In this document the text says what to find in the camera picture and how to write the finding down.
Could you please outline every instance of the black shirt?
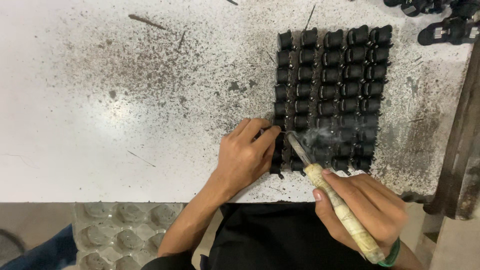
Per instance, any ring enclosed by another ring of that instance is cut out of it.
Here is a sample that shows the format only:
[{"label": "black shirt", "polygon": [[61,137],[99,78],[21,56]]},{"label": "black shirt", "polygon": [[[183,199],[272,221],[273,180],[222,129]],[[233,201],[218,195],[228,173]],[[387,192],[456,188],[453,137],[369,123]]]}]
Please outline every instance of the black shirt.
[{"label": "black shirt", "polygon": [[[225,204],[202,270],[380,269],[333,239],[314,203]],[[142,270],[194,270],[191,254],[156,258]]]}]

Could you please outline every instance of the person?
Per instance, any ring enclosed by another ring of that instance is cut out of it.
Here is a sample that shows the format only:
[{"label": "person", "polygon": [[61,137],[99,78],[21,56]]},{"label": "person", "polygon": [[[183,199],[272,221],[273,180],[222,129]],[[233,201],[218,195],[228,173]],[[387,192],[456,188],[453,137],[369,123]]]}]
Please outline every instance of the person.
[{"label": "person", "polygon": [[382,249],[381,264],[364,259],[321,189],[312,192],[315,203],[226,204],[269,171],[279,133],[268,120],[246,118],[224,136],[217,168],[167,230],[158,258],[142,270],[195,269],[192,254],[218,208],[224,218],[202,270],[422,269],[398,240],[408,220],[405,203],[367,174],[322,172]]}]

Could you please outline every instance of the green bracelet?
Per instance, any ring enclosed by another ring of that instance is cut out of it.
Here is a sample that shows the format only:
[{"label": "green bracelet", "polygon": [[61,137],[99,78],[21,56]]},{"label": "green bracelet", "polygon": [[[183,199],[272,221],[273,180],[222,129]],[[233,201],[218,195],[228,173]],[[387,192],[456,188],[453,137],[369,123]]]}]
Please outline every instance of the green bracelet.
[{"label": "green bracelet", "polygon": [[395,264],[396,258],[400,254],[400,237],[395,240],[390,249],[390,254],[383,261],[379,261],[377,264],[383,267],[392,267]]}]

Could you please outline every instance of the white table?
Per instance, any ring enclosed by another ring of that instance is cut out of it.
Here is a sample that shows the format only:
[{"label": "white table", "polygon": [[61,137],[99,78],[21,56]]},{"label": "white table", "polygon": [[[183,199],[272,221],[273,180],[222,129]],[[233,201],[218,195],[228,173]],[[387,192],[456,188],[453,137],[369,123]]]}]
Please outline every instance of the white table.
[{"label": "white table", "polygon": [[[471,45],[422,47],[441,17],[380,0],[237,2],[4,1],[0,201],[188,202],[222,135],[271,117],[276,34],[302,30],[315,3],[309,28],[393,26],[372,171],[397,193],[433,194]],[[284,175],[234,200],[313,201],[307,178]]]}]

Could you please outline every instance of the worn handle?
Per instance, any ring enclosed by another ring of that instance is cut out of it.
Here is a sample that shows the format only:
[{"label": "worn handle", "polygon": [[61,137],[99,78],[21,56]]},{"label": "worn handle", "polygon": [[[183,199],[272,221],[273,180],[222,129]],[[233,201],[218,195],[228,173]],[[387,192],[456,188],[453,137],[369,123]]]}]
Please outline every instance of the worn handle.
[{"label": "worn handle", "polygon": [[357,243],[360,250],[371,263],[378,263],[385,260],[385,255],[373,239],[370,233],[363,227],[355,214],[350,210],[345,201],[336,193],[335,190],[325,181],[322,176],[323,168],[319,164],[310,164],[305,168],[305,173],[311,182],[317,188],[321,188],[327,193],[332,202],[336,216],[340,219],[343,226]]}]

